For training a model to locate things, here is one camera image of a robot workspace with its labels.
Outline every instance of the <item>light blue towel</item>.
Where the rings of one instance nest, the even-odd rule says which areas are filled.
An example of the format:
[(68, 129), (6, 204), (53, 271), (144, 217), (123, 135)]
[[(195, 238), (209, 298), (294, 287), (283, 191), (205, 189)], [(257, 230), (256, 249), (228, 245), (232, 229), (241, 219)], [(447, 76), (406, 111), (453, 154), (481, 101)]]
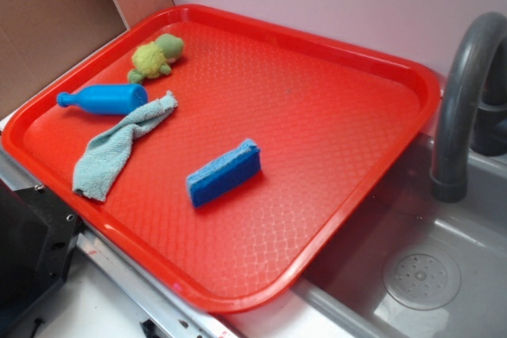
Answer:
[(168, 91), (164, 97), (137, 108), (115, 127), (93, 138), (74, 168), (72, 190), (104, 202), (130, 156), (134, 139), (157, 127), (176, 107), (176, 98)]

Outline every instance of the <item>sink basin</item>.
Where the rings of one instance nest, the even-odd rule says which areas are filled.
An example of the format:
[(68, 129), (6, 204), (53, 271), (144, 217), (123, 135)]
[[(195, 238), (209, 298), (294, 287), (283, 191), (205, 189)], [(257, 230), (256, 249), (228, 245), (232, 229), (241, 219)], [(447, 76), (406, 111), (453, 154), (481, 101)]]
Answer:
[(368, 336), (505, 336), (507, 165), (472, 153), (467, 197), (439, 203), (432, 148), (417, 137), (303, 278)]

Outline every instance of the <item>sink drain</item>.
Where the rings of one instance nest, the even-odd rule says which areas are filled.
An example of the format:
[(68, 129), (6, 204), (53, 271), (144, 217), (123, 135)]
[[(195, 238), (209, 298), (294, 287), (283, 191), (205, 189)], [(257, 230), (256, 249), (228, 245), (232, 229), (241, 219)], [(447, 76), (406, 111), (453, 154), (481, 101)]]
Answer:
[(437, 309), (449, 303), (461, 283), (456, 262), (430, 245), (405, 247), (384, 265), (383, 282), (400, 304), (416, 310)]

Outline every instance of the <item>tray rim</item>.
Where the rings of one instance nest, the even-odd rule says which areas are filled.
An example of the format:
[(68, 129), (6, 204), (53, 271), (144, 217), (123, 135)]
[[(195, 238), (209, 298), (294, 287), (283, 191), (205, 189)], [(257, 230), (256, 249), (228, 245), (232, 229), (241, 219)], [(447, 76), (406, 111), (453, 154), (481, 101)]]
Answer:
[[(340, 64), (344, 66), (353, 67), (358, 70), (368, 66), (368, 73), (370, 74), (378, 75), (401, 84), (404, 84), (403, 82), (407, 80), (410, 80), (410, 83), (416, 81), (420, 84), (415, 88), (410, 86), (410, 89), (417, 94), (421, 104), (420, 111), (410, 124), (410, 128), (404, 130), (397, 137), (391, 148), (383, 155), (382, 159), (373, 165), (367, 176), (346, 197), (339, 211), (333, 213), (314, 238), (299, 252), (295, 260), (280, 273), (273, 283), (252, 294), (235, 298), (217, 296), (200, 286), (196, 281), (187, 281), (188, 279), (186, 278), (189, 277), (187, 274), (170, 260), (162, 257), (162, 255), (157, 257), (154, 250), (148, 244), (142, 241), (132, 241), (123, 231), (115, 229), (110, 224), (114, 218), (112, 216), (106, 218), (101, 212), (97, 212), (93, 201), (73, 195), (71, 191), (69, 194), (67, 186), (61, 184), (59, 178), (54, 176), (53, 173), (44, 170), (44, 164), (38, 162), (23, 147), (23, 135), (25, 131), (39, 116), (54, 106), (57, 93), (72, 91), (76, 88), (76, 84), (82, 85), (82, 81), (90, 75), (90, 70), (96, 74), (107, 67), (111, 62), (114, 62), (115, 55), (119, 55), (122, 52), (125, 53), (132, 46), (140, 44), (153, 34), (154, 28), (163, 28), (178, 21), (195, 21), (199, 23), (204, 19), (206, 19), (206, 25), (214, 28), (229, 32), (237, 32), (241, 29), (242, 36), (269, 44), (273, 44), (273, 37), (276, 37), (276, 45), (278, 47), (298, 51), (299, 53), (320, 59), (329, 59), (327, 55), (331, 54), (333, 62), (336, 62), (336, 59), (340, 59)], [(302, 41), (306, 44), (304, 50), (298, 46)], [(49, 188), (66, 202), (72, 204), (75, 210), (79, 210), (78, 213), (93, 228), (99, 230), (120, 249), (128, 251), (129, 256), (182, 298), (208, 312), (233, 313), (262, 305), (279, 293), (287, 290), (297, 280), (297, 276), (311, 262), (311, 259), (337, 231), (340, 225), (353, 213), (356, 205), (368, 194), (369, 190), (373, 188), (376, 182), (378, 182), (415, 138), (435, 112), (439, 103), (440, 86), (438, 80), (431, 70), (419, 63), (207, 6), (182, 5), (164, 9), (148, 17), (38, 93), (24, 104), (7, 123), (2, 133), (2, 143), (7, 152), (32, 172), (35, 177), (44, 180), (44, 183)], [(386, 162), (385, 157), (394, 159)]]

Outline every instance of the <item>stuffed toy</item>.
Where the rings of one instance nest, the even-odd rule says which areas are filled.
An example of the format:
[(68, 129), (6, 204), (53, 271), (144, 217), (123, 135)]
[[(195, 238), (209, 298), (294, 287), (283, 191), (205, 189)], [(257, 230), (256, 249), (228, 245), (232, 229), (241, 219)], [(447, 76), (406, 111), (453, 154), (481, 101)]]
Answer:
[(130, 83), (142, 83), (144, 78), (158, 78), (171, 73), (170, 64), (183, 54), (183, 40), (164, 33), (155, 41), (141, 45), (132, 56), (135, 69), (128, 72)]

